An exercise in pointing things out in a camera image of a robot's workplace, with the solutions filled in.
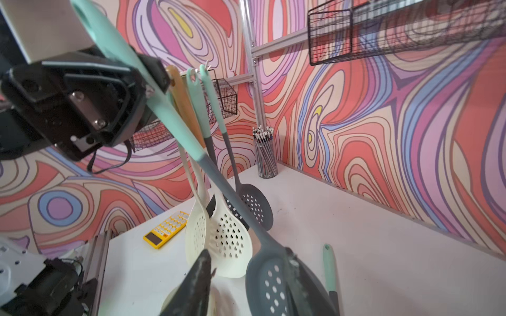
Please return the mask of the cream skimmer wooden handle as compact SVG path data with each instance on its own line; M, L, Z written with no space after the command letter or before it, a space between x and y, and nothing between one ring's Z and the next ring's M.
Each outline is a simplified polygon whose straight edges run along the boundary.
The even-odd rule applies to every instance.
M176 67L168 67L172 68L176 75L180 75ZM210 184L216 206L213 215L209 216L205 250L210 253L212 269L216 270L217 276L238 279L245 276L252 258L252 241L244 225L228 210L217 185L213 182Z

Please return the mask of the grey slotted spoon mint handle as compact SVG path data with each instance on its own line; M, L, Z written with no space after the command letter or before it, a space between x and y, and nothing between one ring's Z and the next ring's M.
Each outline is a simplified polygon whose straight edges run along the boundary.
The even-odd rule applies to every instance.
M125 42L109 19L90 1L72 1L71 5L100 51L108 59L120 61L139 70L147 84L154 89L152 96L147 100L147 105L184 147L187 154L203 168L210 181L217 185L225 198L228 210L249 233L252 241L252 258L243 277L250 313L295 315L289 309L289 293L283 276L285 247L258 223L188 129L176 111L169 93L162 91L136 51Z

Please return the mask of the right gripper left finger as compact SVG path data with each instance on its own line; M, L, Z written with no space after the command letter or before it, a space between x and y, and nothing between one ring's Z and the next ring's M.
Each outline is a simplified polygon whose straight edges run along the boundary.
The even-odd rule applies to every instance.
M187 273L185 279L180 284L179 295L186 293L196 293L200 297L203 297L202 301L204 306L202 307L203 315L206 315L208 305L208 295L211 288L211 280L214 271L212 271L212 259L208 250L202 250L197 260L194 262L190 271ZM160 315L177 315L177 310L184 315L190 315L191 312L182 312L181 308L176 306L176 302L167 306Z

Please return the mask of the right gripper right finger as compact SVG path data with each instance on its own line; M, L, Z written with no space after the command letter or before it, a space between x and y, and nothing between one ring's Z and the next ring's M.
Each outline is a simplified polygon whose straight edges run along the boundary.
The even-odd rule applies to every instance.
M295 315L338 315L316 275L290 248L284 250L283 276L287 283L290 311Z

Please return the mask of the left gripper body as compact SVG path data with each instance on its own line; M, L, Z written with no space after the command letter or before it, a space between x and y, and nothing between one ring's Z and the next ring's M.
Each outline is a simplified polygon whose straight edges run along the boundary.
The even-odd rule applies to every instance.
M162 63L140 56L138 67L106 59L96 47L18 65L1 74L1 159L55 146L80 161L101 147L129 141L155 117L147 100L170 79Z

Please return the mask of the cream skimmer mint handle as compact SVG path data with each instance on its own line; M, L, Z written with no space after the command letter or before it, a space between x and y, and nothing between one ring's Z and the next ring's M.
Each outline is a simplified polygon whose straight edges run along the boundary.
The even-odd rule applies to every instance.
M211 160L217 165L216 154L214 151L212 133L209 124L207 102L204 97L202 84L194 68L189 68L186 72L187 88L189 89L192 106L196 114L197 121L202 132L204 143Z
M177 142L180 158L182 160L185 175L190 184L195 203L187 220L185 233L185 255L187 263L193 265L202 250L205 250L208 239L209 216L207 205L210 201L209 193L204 184L204 176L201 168L187 154L182 145Z

